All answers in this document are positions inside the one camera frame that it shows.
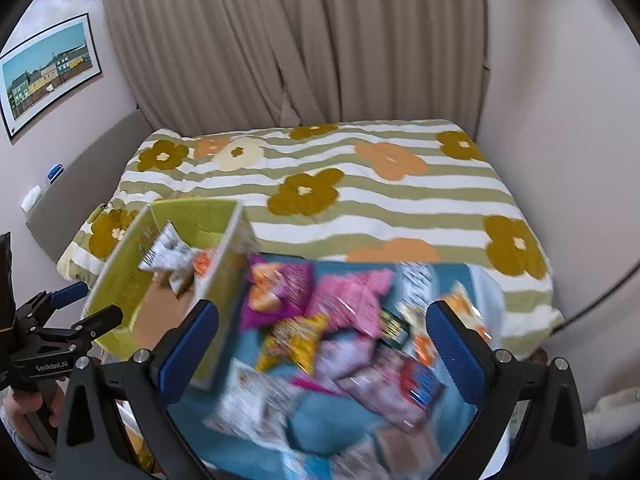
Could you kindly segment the person left hand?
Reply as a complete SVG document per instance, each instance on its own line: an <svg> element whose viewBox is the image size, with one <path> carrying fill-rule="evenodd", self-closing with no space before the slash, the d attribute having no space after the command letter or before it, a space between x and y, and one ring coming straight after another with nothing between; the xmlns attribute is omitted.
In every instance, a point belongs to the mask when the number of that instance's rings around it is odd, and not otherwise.
<svg viewBox="0 0 640 480"><path fill-rule="evenodd" d="M8 389L8 394L3 400L4 412L16 433L30 448L38 453L46 454L47 448L40 441L27 419L27 415L37 413L42 404L43 400L40 392L31 393L13 390L12 388ZM58 384L55 384L53 394L47 400L50 413L49 425L53 428L56 428L60 423L63 405L64 391Z"/></svg>

